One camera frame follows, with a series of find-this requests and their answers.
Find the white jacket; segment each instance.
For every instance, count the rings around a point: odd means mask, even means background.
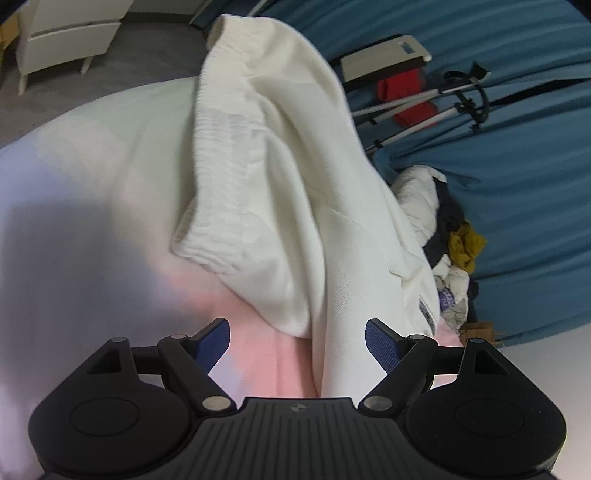
[[[421,245],[363,153],[338,78],[302,35],[224,15],[208,46],[197,194],[172,248],[277,329],[311,337],[319,393],[357,402],[384,376],[366,322],[432,335],[420,299],[439,318]]]

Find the white wall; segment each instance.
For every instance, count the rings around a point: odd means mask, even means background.
[[[193,15],[205,0],[135,0],[130,12]]]
[[[552,473],[560,480],[591,478],[591,325],[502,352],[566,419],[566,443]]]

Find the triangular cutout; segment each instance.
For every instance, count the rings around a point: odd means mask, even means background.
[[[474,373],[482,375],[508,375],[507,371],[484,350],[478,350],[476,353]]]
[[[121,372],[121,360],[119,360],[119,350],[117,349],[109,350],[88,370],[89,375],[116,374],[119,372]]]

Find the red cloth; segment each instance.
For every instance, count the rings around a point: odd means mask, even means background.
[[[391,102],[423,91],[420,69],[398,73],[378,82],[378,98]],[[404,112],[394,115],[394,120],[403,127],[411,127],[437,113],[437,107],[431,102],[420,103]]]

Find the drawer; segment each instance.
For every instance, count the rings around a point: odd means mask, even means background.
[[[119,20],[134,0],[33,0],[37,4],[29,35],[93,22]]]
[[[107,51],[121,23],[68,28],[21,42],[17,50],[22,75],[70,60],[101,55]]]

